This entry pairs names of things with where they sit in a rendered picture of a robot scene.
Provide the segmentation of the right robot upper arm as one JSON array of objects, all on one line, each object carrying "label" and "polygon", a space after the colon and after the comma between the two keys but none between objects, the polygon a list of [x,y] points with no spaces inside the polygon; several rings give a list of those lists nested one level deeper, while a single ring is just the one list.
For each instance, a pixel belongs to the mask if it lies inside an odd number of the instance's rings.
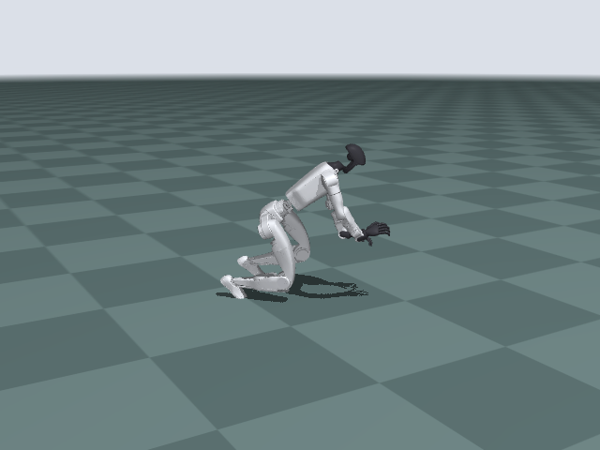
[{"label": "right robot upper arm", "polygon": [[330,202],[334,207],[334,217],[337,220],[346,219],[344,215],[343,198],[339,189],[338,177],[330,171],[321,173],[322,185],[327,190]]}]

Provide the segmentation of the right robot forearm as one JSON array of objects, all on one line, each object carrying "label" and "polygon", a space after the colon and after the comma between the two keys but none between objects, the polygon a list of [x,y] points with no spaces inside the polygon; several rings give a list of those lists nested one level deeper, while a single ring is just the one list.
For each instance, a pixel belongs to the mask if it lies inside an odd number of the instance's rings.
[{"label": "right robot forearm", "polygon": [[347,229],[347,231],[354,238],[354,240],[356,242],[358,242],[357,238],[360,236],[363,236],[364,233],[363,233],[363,231],[360,230],[358,225],[354,222],[354,218],[353,218],[350,210],[348,209],[348,207],[344,207],[343,211],[344,211],[344,215],[345,215],[346,219],[342,220],[342,225],[344,226],[344,228]]}]

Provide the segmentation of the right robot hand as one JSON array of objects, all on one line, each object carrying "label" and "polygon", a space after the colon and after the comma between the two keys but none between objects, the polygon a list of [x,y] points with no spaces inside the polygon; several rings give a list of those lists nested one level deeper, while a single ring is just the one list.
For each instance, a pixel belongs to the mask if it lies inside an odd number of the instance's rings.
[{"label": "right robot hand", "polygon": [[388,234],[390,236],[390,229],[387,224],[377,221],[361,231],[363,231],[364,235],[357,238],[358,242],[368,239],[368,236],[376,236],[379,234]]}]

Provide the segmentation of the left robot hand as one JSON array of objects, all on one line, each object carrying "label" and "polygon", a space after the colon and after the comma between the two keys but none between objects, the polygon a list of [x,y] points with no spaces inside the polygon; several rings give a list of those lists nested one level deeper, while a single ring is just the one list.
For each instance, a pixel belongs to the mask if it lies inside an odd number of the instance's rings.
[{"label": "left robot hand", "polygon": [[[352,237],[352,236],[350,235],[350,233],[349,233],[349,232],[344,232],[344,231],[341,231],[341,232],[339,233],[339,235],[340,235],[341,237],[345,237],[345,238],[347,238],[347,239],[350,239],[350,238]],[[369,242],[369,245],[370,245],[370,246],[372,246],[372,241],[371,241],[371,239],[370,239],[369,237],[367,237],[367,239],[366,239],[366,240]],[[363,240],[362,242],[365,242],[365,240]]]}]

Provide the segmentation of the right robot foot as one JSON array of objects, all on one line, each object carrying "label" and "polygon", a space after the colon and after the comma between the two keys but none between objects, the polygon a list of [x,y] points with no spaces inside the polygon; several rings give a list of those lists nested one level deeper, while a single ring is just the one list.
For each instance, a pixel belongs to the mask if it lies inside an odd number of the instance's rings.
[{"label": "right robot foot", "polygon": [[[233,284],[232,284],[233,279],[235,279],[235,278],[233,278],[231,275],[226,275],[220,279],[220,282],[223,286],[225,286],[232,293],[232,295],[235,298],[237,298],[237,299],[246,298],[247,295],[244,292],[242,287],[233,286]],[[233,283],[234,283],[234,281],[233,281]],[[235,284],[235,285],[238,285],[238,284]],[[241,286],[241,285],[238,285],[238,286]]]}]

